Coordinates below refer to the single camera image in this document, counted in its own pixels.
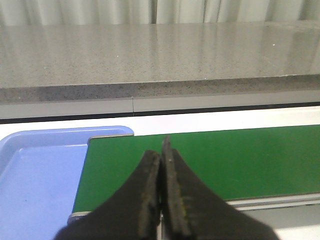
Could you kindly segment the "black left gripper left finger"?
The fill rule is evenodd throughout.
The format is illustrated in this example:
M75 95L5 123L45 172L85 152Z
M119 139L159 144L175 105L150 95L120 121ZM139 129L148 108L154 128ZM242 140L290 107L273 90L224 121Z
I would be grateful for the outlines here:
M147 150L102 205L62 228L57 240L155 240L160 222L160 155Z

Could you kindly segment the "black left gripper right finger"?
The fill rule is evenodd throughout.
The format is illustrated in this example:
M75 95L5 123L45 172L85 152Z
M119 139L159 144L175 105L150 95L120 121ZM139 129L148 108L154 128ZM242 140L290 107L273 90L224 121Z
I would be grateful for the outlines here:
M161 201L171 240L276 240L274 230L226 203L191 170L166 136L161 146Z

